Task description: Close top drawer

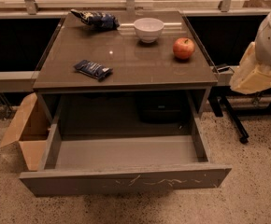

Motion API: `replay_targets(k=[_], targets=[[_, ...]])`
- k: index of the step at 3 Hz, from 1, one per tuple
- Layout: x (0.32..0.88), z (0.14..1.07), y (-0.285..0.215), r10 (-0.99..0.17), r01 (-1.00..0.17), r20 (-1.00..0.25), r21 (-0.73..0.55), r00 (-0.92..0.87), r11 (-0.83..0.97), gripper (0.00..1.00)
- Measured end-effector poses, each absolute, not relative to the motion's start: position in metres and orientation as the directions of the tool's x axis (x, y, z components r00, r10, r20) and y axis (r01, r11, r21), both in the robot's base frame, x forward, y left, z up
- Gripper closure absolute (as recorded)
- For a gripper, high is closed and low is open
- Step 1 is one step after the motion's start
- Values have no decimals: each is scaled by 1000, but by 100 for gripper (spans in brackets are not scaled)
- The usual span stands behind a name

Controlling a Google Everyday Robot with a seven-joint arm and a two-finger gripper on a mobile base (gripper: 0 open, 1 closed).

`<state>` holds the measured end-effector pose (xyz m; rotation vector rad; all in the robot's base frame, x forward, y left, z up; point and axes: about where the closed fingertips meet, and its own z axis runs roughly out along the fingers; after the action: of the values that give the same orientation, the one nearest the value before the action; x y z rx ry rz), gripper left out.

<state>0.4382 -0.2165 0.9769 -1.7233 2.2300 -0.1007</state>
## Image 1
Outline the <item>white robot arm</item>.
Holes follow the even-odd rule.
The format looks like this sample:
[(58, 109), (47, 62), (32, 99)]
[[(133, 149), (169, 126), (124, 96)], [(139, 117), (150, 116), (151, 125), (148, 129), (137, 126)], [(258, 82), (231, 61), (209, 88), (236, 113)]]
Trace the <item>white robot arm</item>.
[(230, 88), (243, 94), (271, 88), (271, 11), (260, 24), (255, 40), (249, 44), (233, 73)]

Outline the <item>cream gripper fingers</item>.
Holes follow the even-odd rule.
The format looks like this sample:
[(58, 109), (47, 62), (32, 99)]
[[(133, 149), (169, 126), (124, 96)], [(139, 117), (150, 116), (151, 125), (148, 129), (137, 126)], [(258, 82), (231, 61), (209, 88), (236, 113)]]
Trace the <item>cream gripper fingers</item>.
[(271, 88), (271, 66), (257, 61), (254, 42), (247, 47), (229, 85), (232, 91), (242, 94), (252, 94)]

